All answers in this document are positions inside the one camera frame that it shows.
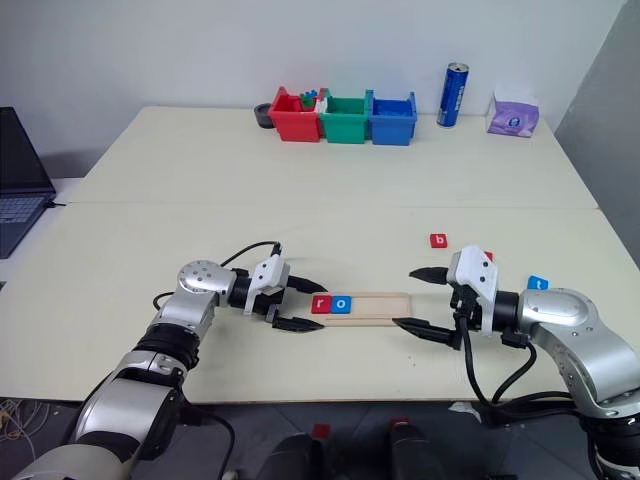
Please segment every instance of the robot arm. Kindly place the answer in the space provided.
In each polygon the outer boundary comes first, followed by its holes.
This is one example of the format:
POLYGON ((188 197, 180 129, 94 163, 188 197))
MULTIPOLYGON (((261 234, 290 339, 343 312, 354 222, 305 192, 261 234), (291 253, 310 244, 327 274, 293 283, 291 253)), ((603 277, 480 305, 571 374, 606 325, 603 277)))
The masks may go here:
POLYGON ((640 359, 604 325, 591 300, 561 288, 499 291, 497 268, 477 246, 456 253, 448 269, 424 268, 410 275, 453 287, 456 329, 414 318, 395 319, 400 327, 460 349, 459 321, 464 319, 469 329, 501 332, 505 345, 524 348, 531 341, 540 346, 556 363, 596 446, 597 468, 610 479, 640 479, 640 359))
POLYGON ((280 303, 282 295, 268 294, 287 286, 288 265, 274 253, 256 272, 258 282, 207 260, 185 265, 175 293, 145 335, 87 399, 70 443, 42 455, 14 480, 125 480, 137 460, 160 455, 178 422, 182 384, 198 363, 215 308, 264 313, 280 303))

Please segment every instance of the floor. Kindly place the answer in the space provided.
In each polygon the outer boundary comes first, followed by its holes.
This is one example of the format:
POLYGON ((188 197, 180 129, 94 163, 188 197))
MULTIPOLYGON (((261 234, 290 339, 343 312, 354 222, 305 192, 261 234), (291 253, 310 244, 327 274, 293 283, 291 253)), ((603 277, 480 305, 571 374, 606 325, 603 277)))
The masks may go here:
MULTIPOLYGON (((220 406, 237 435, 229 468, 241 479, 256 478, 276 444, 297 432, 329 424, 323 440, 326 478, 386 479, 384 436, 393 418, 406 417, 428 437, 448 479, 485 479, 517 474, 521 480, 595 478, 586 441, 573 417, 552 417, 490 429, 469 413, 448 410, 450 403, 290 403, 220 406)), ((33 437, 36 455, 55 447, 75 408, 54 405, 45 427, 33 437)), ((140 462, 133 480, 213 479, 227 446, 220 426, 179 426, 164 455, 140 462)), ((25 440, 0 443, 0 480, 10 479, 31 461, 25 440)))

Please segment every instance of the laptop keyboard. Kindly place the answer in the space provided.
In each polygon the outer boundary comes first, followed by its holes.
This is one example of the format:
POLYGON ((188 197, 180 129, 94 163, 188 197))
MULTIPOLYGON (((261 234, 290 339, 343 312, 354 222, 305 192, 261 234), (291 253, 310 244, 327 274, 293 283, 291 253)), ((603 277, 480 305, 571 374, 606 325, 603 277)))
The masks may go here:
POLYGON ((0 224, 26 222, 42 201, 42 197, 0 198, 0 224))

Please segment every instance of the green bin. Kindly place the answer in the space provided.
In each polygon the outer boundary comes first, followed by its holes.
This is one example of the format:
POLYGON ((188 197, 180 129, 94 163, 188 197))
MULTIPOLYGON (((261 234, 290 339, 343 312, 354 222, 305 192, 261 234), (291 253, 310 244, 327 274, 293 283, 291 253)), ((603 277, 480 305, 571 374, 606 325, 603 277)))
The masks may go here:
POLYGON ((326 110, 320 113, 327 141, 331 143, 364 143, 367 134, 366 97, 326 97, 326 110))

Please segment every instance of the wall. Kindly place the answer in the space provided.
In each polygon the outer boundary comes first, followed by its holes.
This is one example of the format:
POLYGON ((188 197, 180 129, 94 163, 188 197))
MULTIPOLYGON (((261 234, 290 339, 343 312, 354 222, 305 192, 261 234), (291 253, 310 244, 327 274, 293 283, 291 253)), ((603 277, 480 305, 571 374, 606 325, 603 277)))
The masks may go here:
POLYGON ((638 46, 640 0, 629 0, 556 136, 640 266, 638 46))
POLYGON ((252 106, 293 90, 415 90, 471 67, 463 113, 499 80, 558 125, 622 0, 0 0, 0 103, 54 174, 84 173, 144 105, 252 106))

